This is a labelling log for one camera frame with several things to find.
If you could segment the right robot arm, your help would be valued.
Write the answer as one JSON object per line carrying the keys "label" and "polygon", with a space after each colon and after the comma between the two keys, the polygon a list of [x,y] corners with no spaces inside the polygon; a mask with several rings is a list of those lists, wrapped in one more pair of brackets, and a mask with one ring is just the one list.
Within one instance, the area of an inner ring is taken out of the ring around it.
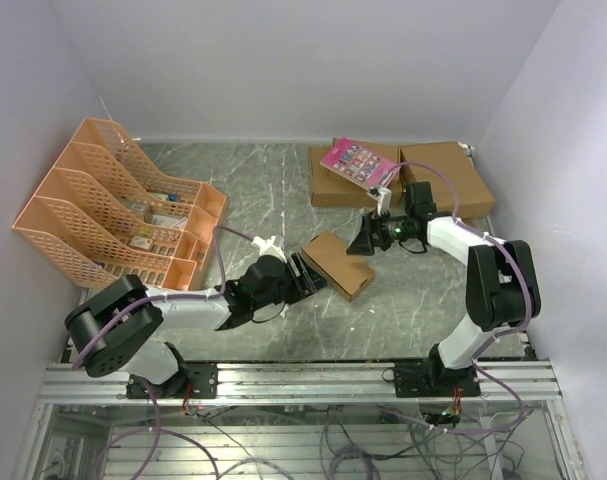
{"label": "right robot arm", "polygon": [[475,360],[491,343],[538,316],[541,298],[531,248],[522,240],[505,241],[482,233],[452,213],[439,211],[427,182],[409,187],[400,216],[389,213],[389,189],[374,187],[368,196],[376,201],[376,209],[361,217],[347,254],[372,256],[393,243],[417,240],[423,248],[437,248],[466,268],[462,320],[431,349],[416,373],[395,373],[397,381],[417,380],[431,393],[446,395],[464,378],[474,377]]}

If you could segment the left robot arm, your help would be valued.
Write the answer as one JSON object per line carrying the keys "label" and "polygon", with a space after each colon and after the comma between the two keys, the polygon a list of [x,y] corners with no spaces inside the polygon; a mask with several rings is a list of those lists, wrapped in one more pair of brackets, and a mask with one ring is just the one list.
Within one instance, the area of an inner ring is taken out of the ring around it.
{"label": "left robot arm", "polygon": [[298,253],[284,260],[263,255],[245,274],[197,292],[147,287],[128,274],[73,310],[64,325],[78,359],[91,378],[129,375],[127,396],[178,398],[196,393],[212,398],[216,369],[185,360],[169,342],[155,339],[163,329],[228,331],[266,322],[263,309],[294,305],[325,288],[326,280]]}

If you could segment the closed cardboard box under book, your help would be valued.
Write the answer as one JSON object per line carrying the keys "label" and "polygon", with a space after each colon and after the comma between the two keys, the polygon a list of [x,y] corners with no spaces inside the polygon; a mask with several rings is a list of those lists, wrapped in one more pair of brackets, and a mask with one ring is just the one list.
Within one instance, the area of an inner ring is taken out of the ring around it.
{"label": "closed cardboard box under book", "polygon": [[[338,141],[338,138],[333,139],[331,146]],[[388,160],[400,163],[401,152],[397,145],[356,142]],[[376,201],[365,190],[321,166],[321,159],[331,150],[331,146],[309,148],[311,205],[318,208],[374,208]],[[388,188],[392,192],[391,206],[401,206],[403,185],[398,174]]]}

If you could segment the large closed cardboard box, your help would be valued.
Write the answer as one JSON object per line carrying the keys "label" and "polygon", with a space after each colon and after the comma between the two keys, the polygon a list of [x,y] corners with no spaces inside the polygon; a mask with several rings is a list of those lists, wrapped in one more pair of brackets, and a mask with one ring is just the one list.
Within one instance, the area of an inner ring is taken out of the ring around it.
{"label": "large closed cardboard box", "polygon": [[[436,142],[400,147],[403,162],[422,163],[441,172],[452,184],[459,199],[457,215],[463,219],[490,214],[495,199],[458,142]],[[446,183],[424,167],[405,165],[400,173],[404,185],[429,182],[439,211],[452,212],[455,197]]]}

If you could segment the pink book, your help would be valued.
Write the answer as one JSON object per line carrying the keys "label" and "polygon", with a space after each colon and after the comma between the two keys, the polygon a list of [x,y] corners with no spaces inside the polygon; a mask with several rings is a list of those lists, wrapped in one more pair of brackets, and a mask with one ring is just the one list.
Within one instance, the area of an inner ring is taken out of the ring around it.
{"label": "pink book", "polygon": [[320,160],[327,172],[359,188],[389,188],[398,177],[400,151],[391,144],[374,144],[346,137],[335,139]]}

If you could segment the orange plastic file organizer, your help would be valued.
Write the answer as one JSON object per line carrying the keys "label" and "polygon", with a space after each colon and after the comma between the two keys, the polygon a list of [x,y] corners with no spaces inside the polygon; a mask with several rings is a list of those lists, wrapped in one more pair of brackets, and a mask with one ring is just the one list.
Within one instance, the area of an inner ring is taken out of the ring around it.
{"label": "orange plastic file organizer", "polygon": [[227,207],[211,184],[163,173],[118,123],[86,118],[12,228],[77,286],[134,274],[188,291],[204,282]]}

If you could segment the aluminium mounting rail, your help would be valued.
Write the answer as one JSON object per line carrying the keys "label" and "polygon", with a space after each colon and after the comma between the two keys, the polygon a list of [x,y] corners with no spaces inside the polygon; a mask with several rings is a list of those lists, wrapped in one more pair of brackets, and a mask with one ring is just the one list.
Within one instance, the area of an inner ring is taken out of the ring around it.
{"label": "aluminium mounting rail", "polygon": [[[558,400],[561,388],[548,361],[482,362],[486,374],[474,382],[480,395],[468,402]],[[391,363],[220,363],[214,378],[196,387],[192,405],[391,404],[401,403],[391,383]],[[91,378],[69,364],[46,369],[37,400],[52,405],[137,405],[125,372]]]}

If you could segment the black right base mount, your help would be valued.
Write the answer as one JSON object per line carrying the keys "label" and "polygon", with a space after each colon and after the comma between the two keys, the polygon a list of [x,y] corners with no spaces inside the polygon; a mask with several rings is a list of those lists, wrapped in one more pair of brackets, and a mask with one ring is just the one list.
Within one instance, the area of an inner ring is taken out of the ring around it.
{"label": "black right base mount", "polygon": [[392,368],[397,398],[478,397],[481,389],[472,367],[451,370],[430,359],[395,363]]}

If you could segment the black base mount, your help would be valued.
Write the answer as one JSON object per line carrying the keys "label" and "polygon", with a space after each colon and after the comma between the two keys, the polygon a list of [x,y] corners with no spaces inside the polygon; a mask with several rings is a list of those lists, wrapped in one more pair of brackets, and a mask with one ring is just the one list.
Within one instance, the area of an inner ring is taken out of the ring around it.
{"label": "black base mount", "polygon": [[397,398],[478,397],[481,389],[472,367],[451,370],[430,359],[395,363],[392,368]]}
{"label": "black base mount", "polygon": [[214,399],[218,388],[217,364],[188,361],[161,385],[153,385],[157,399]]}

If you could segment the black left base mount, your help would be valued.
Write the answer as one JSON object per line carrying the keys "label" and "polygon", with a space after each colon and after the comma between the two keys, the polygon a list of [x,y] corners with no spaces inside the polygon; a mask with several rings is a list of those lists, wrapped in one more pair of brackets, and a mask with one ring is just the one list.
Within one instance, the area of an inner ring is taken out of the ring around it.
{"label": "black left base mount", "polygon": [[217,364],[188,361],[161,385],[153,385],[157,399],[214,399],[218,388]]}

